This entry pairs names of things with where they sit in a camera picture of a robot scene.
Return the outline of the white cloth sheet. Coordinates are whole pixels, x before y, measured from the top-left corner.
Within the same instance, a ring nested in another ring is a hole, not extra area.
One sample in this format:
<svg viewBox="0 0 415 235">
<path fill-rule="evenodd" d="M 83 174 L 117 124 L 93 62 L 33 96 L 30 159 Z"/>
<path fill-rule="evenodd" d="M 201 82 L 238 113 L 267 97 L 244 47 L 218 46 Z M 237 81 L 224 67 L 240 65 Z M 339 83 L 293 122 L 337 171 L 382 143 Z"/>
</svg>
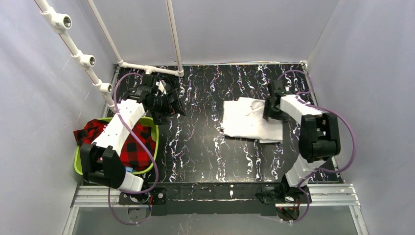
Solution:
<svg viewBox="0 0 415 235">
<path fill-rule="evenodd" d="M 283 122 L 264 119 L 265 101 L 240 97 L 223 102 L 221 131 L 225 136 L 258 140 L 260 143 L 283 141 Z"/>
</svg>

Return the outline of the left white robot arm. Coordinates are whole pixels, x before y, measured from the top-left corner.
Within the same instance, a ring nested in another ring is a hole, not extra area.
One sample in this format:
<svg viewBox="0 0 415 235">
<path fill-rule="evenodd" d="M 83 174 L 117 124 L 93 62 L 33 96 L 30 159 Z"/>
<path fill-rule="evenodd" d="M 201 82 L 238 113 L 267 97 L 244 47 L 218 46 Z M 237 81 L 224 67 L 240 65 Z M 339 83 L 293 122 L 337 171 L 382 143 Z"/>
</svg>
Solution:
<svg viewBox="0 0 415 235">
<path fill-rule="evenodd" d="M 128 194 L 150 192 L 156 183 L 143 189 L 144 180 L 128 172 L 121 160 L 122 147 L 129 136 L 135 138 L 142 147 L 154 169 L 157 165 L 153 154 L 133 132 L 133 127 L 150 113 L 155 125 L 167 123 L 173 115 L 185 115 L 179 98 L 179 79 L 161 73 L 143 74 L 141 83 L 129 89 L 119 103 L 115 104 L 115 114 L 103 132 L 80 146 L 82 176 L 92 184 L 107 186 Z"/>
</svg>

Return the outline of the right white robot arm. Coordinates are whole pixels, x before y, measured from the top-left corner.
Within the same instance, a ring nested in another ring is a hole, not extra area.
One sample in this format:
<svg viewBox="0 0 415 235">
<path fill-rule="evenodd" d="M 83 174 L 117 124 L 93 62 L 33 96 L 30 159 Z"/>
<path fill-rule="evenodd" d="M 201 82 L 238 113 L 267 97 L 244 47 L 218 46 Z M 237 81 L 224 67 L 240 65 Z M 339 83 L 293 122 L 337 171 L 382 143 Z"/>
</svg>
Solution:
<svg viewBox="0 0 415 235">
<path fill-rule="evenodd" d="M 269 96 L 265 100 L 263 118 L 287 121 L 300 125 L 299 156 L 275 187 L 260 188 L 256 197 L 264 204 L 307 199 L 308 181 L 329 158 L 341 150 L 337 116 L 311 107 L 299 95 L 285 89 L 281 80 L 268 83 Z"/>
</svg>

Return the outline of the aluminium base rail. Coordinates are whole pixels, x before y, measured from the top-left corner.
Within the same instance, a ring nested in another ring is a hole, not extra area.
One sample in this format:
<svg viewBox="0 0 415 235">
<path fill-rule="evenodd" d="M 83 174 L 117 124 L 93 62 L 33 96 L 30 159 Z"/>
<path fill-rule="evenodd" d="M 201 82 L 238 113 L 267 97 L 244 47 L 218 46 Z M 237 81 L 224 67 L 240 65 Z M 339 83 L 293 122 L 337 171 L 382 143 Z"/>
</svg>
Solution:
<svg viewBox="0 0 415 235">
<path fill-rule="evenodd" d="M 310 184 L 309 189 L 312 199 L 310 206 L 348 206 L 357 234 L 368 234 L 353 184 Z M 62 234 L 73 234 L 79 208 L 106 208 L 107 206 L 107 187 L 79 186 L 75 191 Z"/>
</svg>

